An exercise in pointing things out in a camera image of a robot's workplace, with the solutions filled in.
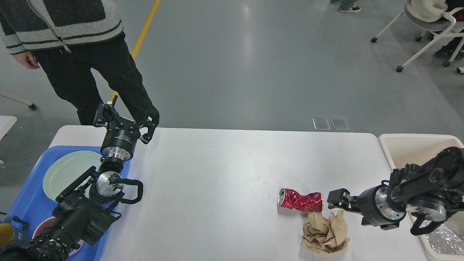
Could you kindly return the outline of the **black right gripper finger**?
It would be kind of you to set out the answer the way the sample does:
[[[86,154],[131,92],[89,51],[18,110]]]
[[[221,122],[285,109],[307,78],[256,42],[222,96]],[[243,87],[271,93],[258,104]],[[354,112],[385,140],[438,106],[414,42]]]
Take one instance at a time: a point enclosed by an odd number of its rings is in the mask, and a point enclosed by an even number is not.
[[[348,212],[359,212],[357,198],[358,196],[350,195],[345,188],[332,190],[327,197],[328,209],[340,208]]]

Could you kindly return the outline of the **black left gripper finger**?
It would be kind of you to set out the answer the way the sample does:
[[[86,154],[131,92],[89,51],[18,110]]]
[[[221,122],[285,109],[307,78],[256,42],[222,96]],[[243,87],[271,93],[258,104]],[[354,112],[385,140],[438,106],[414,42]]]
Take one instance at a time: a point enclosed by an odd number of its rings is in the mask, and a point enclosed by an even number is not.
[[[124,126],[123,118],[115,109],[118,96],[113,96],[107,103],[101,103],[98,107],[93,126],[106,127],[107,129],[116,129]]]
[[[132,124],[132,129],[137,129],[139,132],[138,139],[142,143],[148,144],[152,140],[156,129],[156,110],[146,110],[144,116]]]

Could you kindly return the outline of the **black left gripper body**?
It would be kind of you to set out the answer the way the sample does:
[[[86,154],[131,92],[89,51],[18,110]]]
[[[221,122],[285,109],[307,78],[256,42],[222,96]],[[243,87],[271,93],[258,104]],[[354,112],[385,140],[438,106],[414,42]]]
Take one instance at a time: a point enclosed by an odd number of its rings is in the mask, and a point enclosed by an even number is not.
[[[113,121],[107,123],[105,127],[107,131],[101,145],[101,155],[122,161],[131,160],[140,137],[136,124],[132,121],[122,123]]]

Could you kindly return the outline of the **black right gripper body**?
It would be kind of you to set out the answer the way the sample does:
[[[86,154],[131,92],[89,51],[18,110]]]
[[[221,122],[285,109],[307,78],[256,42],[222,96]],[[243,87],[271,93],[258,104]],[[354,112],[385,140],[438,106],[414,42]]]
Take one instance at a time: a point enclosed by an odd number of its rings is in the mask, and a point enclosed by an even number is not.
[[[390,230],[399,227],[406,213],[400,211],[388,201],[386,185],[365,190],[355,198],[355,204],[363,216],[363,226],[380,227],[382,230]]]

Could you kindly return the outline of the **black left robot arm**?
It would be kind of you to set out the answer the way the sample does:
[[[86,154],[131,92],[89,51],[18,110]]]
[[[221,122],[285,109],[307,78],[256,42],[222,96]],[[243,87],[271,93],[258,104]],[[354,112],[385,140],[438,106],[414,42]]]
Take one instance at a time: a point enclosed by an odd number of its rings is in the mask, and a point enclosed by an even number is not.
[[[136,204],[144,194],[144,184],[121,176],[126,161],[134,155],[138,140],[151,141],[157,124],[146,114],[134,122],[121,117],[114,105],[118,95],[102,103],[94,126],[105,127],[100,152],[101,163],[91,166],[56,197],[53,223],[30,241],[13,240],[1,247],[2,261],[65,261],[79,242],[94,245],[117,221],[119,204]]]

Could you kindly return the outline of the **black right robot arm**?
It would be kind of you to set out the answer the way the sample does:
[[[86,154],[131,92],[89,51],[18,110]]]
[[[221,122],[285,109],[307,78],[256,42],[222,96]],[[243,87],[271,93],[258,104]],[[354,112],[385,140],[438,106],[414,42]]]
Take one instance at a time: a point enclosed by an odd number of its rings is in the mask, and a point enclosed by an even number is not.
[[[415,217],[414,236],[436,230],[463,211],[463,148],[448,147],[423,165],[394,169],[380,185],[351,195],[344,188],[330,191],[328,208],[362,215],[363,226],[398,228],[407,214]]]

